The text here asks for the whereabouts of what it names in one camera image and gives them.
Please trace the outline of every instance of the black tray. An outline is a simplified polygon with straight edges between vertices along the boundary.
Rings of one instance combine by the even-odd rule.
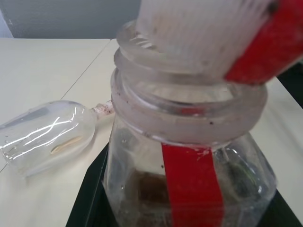
[[[278,79],[303,108],[303,66],[297,64]],[[88,168],[72,208],[67,227],[118,227],[105,195],[102,179],[108,145]],[[281,194],[277,191],[258,227],[302,227]]]

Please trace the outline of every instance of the white table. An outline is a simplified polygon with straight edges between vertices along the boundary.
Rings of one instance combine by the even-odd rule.
[[[110,99],[115,40],[0,40],[3,47],[0,92],[10,103],[0,99],[5,105],[0,122],[51,100],[63,98],[92,107]],[[268,104],[252,135],[277,175],[282,196],[303,222],[303,110],[277,79],[268,88]],[[8,96],[11,89],[19,94]],[[0,173],[0,226],[65,226],[87,168],[108,142],[112,122],[113,116],[99,122],[94,140],[76,160],[27,182],[5,167]]]

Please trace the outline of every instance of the red strap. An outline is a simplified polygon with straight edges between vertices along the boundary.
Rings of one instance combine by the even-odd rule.
[[[303,0],[280,0],[245,54],[225,79],[261,84],[279,74],[303,54]]]
[[[174,227],[218,227],[223,198],[210,148],[162,144]]]

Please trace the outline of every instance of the transparent container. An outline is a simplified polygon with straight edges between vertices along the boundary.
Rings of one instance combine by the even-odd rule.
[[[94,135],[96,119],[75,102],[47,103],[0,126],[0,150],[22,176],[33,175],[79,154]]]
[[[265,86],[218,83],[134,29],[117,37],[103,185],[121,227],[255,227],[276,179],[248,131]]]

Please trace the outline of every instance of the jar neck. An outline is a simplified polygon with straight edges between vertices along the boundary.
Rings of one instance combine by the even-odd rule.
[[[206,79],[131,29],[126,25],[118,35],[111,80],[115,111],[131,128],[165,143],[214,146],[256,124],[267,99],[264,86]]]

